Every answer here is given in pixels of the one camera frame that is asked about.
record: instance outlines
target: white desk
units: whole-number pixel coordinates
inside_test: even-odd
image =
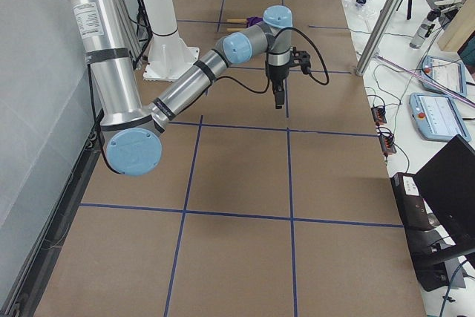
[[[355,6],[355,0],[342,0],[345,5],[345,14],[347,17],[348,25],[352,30],[359,31],[371,31],[378,19],[379,11],[383,8],[386,0],[368,0],[363,8],[357,8]],[[406,19],[407,0],[404,0],[399,11],[394,14],[390,21],[386,32],[387,33],[399,33],[413,36],[417,28],[421,24],[423,18],[425,18],[430,11],[430,7],[425,0],[413,0],[413,14],[412,19]],[[414,69],[417,68],[419,60],[425,54],[433,36],[436,35],[436,31],[433,35],[425,41],[420,49],[412,49],[409,46],[410,38],[401,36],[384,35],[381,44],[379,45],[379,53],[381,56],[390,59],[391,61],[401,65],[404,68]],[[370,35],[364,33],[352,32],[353,44],[357,53],[361,53],[364,46],[369,39]],[[457,53],[442,52],[439,49],[436,41],[429,51],[430,55],[442,56],[448,59],[458,59]],[[397,100],[390,95],[380,91],[375,81],[374,73],[375,68],[380,62],[373,60],[364,74],[364,84],[368,87],[374,88],[376,94],[384,99],[386,104],[396,103]],[[405,73],[396,73],[384,67],[380,67],[376,71],[376,78],[379,81],[380,86],[386,91],[394,94],[397,97],[401,97],[409,81],[410,75]],[[395,115],[397,106],[391,105],[387,107],[387,121],[386,126],[394,131],[396,125],[396,143],[407,153],[410,158],[409,172],[417,172],[427,161],[443,146],[444,143],[431,142],[423,140],[417,128],[415,127],[410,115],[409,109],[409,95],[414,92],[425,92],[422,85],[417,79],[412,79],[411,83],[407,87],[405,95],[402,97],[402,105],[399,108],[397,115],[397,121],[395,122]],[[367,88],[368,94],[373,94],[373,91]],[[468,98],[475,99],[475,87],[468,87]],[[373,98],[369,97],[370,104],[373,102]],[[376,104],[381,104],[379,99],[376,100]],[[468,106],[456,101],[456,105],[463,117],[475,117],[475,110]],[[475,138],[475,123],[465,122],[468,131],[471,136]],[[391,155],[387,163],[387,171],[390,177],[392,177],[398,171],[405,171],[407,167],[407,161],[403,153]],[[447,233],[442,227],[439,227],[439,233],[442,237],[447,236]],[[449,238],[446,239],[448,244],[452,244],[453,241]],[[469,264],[464,265],[464,268],[470,275],[474,275],[474,270]],[[467,289],[452,289],[450,296],[456,299],[454,303],[447,303],[445,306],[444,316],[475,316],[475,281],[472,278],[466,278],[465,283]],[[425,292],[421,288],[422,297],[425,302],[425,308],[428,315],[438,316],[440,307],[442,305],[442,296],[445,294],[446,288],[434,290],[431,293]]]

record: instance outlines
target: cardboard table surface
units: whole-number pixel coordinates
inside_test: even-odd
[[[330,84],[292,71],[278,111],[222,79],[167,128],[153,172],[99,159],[37,317],[425,316],[341,1],[174,0],[202,54],[274,4]],[[263,62],[226,74],[262,89]],[[137,84],[144,103],[168,85]]]

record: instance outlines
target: robotic arm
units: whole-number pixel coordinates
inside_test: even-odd
[[[272,83],[276,108],[284,104],[284,80],[292,61],[291,33],[281,29],[292,26],[292,13],[286,7],[269,7],[263,22],[239,33],[223,37],[216,46],[198,59],[176,82],[156,98],[149,108],[163,132],[168,123],[190,106],[230,65],[249,61],[269,51],[266,75]]]
[[[101,129],[106,157],[121,174],[138,176],[160,160],[158,137],[181,111],[190,106],[230,65],[266,55],[266,75],[272,82],[275,106],[284,104],[284,80],[289,68],[301,65],[301,53],[291,48],[292,13],[283,6],[268,8],[263,22],[223,37],[149,106],[143,106],[116,0],[69,0],[91,66],[104,111]],[[309,68],[309,59],[305,62]]]

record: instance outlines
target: black stand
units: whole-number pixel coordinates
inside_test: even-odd
[[[427,232],[406,229],[406,239],[417,280],[424,290],[432,291],[447,286],[453,272],[459,266],[457,257],[461,254],[452,250],[459,249],[458,244],[456,246],[444,244],[435,229]],[[452,287],[465,288],[462,273],[462,270],[457,273]]]
[[[401,0],[401,2],[399,3],[399,6],[398,8],[396,9],[396,11],[399,10],[399,8],[401,7],[401,4],[404,0]],[[406,19],[407,20],[411,20],[413,17],[413,0],[407,0],[407,16],[406,16]]]

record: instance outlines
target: black cable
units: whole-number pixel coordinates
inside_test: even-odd
[[[137,67],[137,64],[139,63],[140,59],[143,57],[143,54],[147,50],[148,45],[150,45],[150,42],[152,40],[152,34],[153,34],[153,31],[152,31],[151,25],[150,25],[150,21],[148,20],[148,14],[147,14],[147,10],[145,8],[145,2],[143,0],[137,0],[137,2],[139,3],[139,13],[142,13],[143,21],[145,22],[145,28],[147,30],[148,41],[145,44],[143,44],[142,50],[140,51],[139,56],[137,56],[137,58],[134,60],[134,62],[132,64],[134,66],[134,69]]]
[[[372,107],[373,108],[378,108],[378,109],[381,109],[381,114],[382,115],[386,115],[386,102],[384,101],[384,99],[382,99],[379,95],[377,94],[367,94],[366,97],[372,97],[373,98],[373,104],[372,104]],[[374,105],[374,102],[376,100],[376,98],[380,99],[383,104],[382,105]]]
[[[236,82],[237,84],[239,84],[241,87],[247,89],[249,92],[252,92],[252,93],[255,93],[255,94],[265,94],[265,93],[267,92],[267,90],[269,89],[269,86],[270,86],[270,80],[269,80],[269,78],[267,78],[266,87],[265,87],[262,91],[256,91],[255,89],[252,89],[252,88],[248,87],[247,85],[245,85],[245,84],[242,83],[241,81],[235,79],[233,76],[221,76],[221,77],[218,77],[218,78],[216,78],[216,82],[219,81],[220,79],[230,79],[231,81],[234,81],[234,82]]]
[[[409,160],[409,157],[408,157],[408,155],[406,154],[406,152],[401,149],[401,146],[397,145],[396,143],[394,143],[394,146],[397,147],[397,148],[404,154],[404,156],[406,157],[406,160],[407,160],[407,168],[406,168],[406,171],[404,171],[404,173],[407,174],[407,173],[409,172],[409,168],[410,168],[410,160]]]
[[[386,102],[384,99],[382,99],[380,96],[377,94],[367,94],[366,97],[374,97],[374,98],[379,98],[383,102],[383,107],[386,107]]]
[[[453,272],[453,274],[451,276],[451,280],[449,281],[448,286],[447,286],[447,292],[444,295],[444,301],[442,302],[442,307],[440,309],[439,317],[442,317],[442,315],[444,314],[445,304],[447,303],[448,293],[451,291],[453,280],[455,280],[455,277],[456,277],[457,273],[464,266],[464,264],[466,264],[467,262],[468,262],[468,259],[465,259],[462,263],[459,264],[459,266]]]
[[[138,25],[138,26],[142,26],[142,27],[144,27],[144,28],[147,29],[147,30],[150,30],[150,32],[153,33],[154,35],[157,35],[157,36],[160,36],[160,37],[164,37],[164,36],[165,36],[165,35],[160,35],[160,34],[158,34],[158,33],[155,33],[155,32],[151,29],[150,26],[147,26],[147,25],[144,25],[144,24],[140,24],[139,22],[136,22],[136,21],[132,20],[130,16],[128,17],[128,19],[129,19],[131,22],[133,22],[134,24],[136,24],[136,25]]]
[[[452,236],[451,236],[451,235],[447,235],[446,237],[439,238],[439,239],[437,239],[436,241],[434,241],[433,243],[427,245],[426,248],[430,248],[430,247],[433,246],[435,243],[438,243],[438,242],[440,242],[440,241],[443,241],[444,239],[447,239],[447,238],[452,238]]]
[[[99,148],[101,150],[102,158],[104,159],[105,165],[108,167],[109,170],[111,170],[114,174],[120,174],[109,165],[107,157],[105,157],[105,152],[104,152],[104,147],[103,147],[103,142],[102,142],[102,137],[101,137],[101,125],[99,124],[99,120],[97,119],[96,106],[94,105],[94,89],[92,86],[91,65],[88,65],[88,80],[89,80],[89,96],[91,97],[91,109],[92,109],[92,115],[94,119],[94,127],[96,129],[97,139],[99,141]]]
[[[464,277],[464,278],[472,278],[472,279],[475,280],[475,276],[469,275],[469,274],[467,274],[466,272],[463,273],[463,277]]]
[[[313,49],[315,50],[315,52],[317,53],[317,56],[318,58],[320,59],[320,63],[321,63],[321,66],[323,67],[324,69],[324,73],[325,73],[325,77],[327,79],[326,82],[321,82],[319,81],[318,79],[316,79],[313,75],[312,75],[312,70],[309,69],[309,77],[311,79],[313,79],[313,81],[317,82],[319,85],[328,85],[330,83],[330,75],[328,74],[328,70],[327,70],[327,65],[325,65],[325,61],[324,61],[324,58],[323,56],[321,55],[320,53],[320,50],[317,48],[317,46],[315,45],[315,43],[311,40],[310,37],[308,37],[307,35],[305,35],[305,33],[303,33],[301,30],[299,30],[298,28],[296,27],[285,27],[283,29],[280,29],[279,32],[275,35],[275,41],[277,41],[277,38],[284,32],[284,31],[295,31],[296,33],[298,33],[300,36],[302,36],[304,39],[306,39],[306,41],[310,44],[310,46],[313,47]]]
[[[191,103],[188,104],[185,108],[183,108],[180,113],[183,113],[186,109],[190,108],[193,104],[195,104],[196,101],[199,100],[199,98],[201,98],[201,96],[205,94],[205,92],[208,90],[209,87],[211,87],[211,85],[209,85],[208,87],[206,87],[205,90],[204,90],[203,92],[201,92],[201,94],[200,94],[198,97],[196,97],[196,98],[193,100],[193,102],[191,102]]]

